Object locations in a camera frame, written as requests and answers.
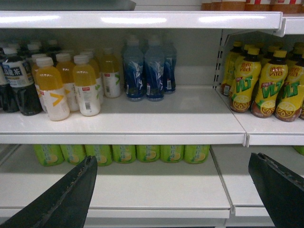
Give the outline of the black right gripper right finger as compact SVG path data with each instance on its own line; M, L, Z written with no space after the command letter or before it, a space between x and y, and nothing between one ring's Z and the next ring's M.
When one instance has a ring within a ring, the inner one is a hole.
M263 153L251 153L248 172L277 228L304 226L304 178Z

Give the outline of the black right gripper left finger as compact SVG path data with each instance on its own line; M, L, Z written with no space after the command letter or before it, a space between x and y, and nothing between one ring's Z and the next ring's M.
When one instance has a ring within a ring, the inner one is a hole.
M82 228L97 177L97 160L87 156L54 185L6 220L2 228Z

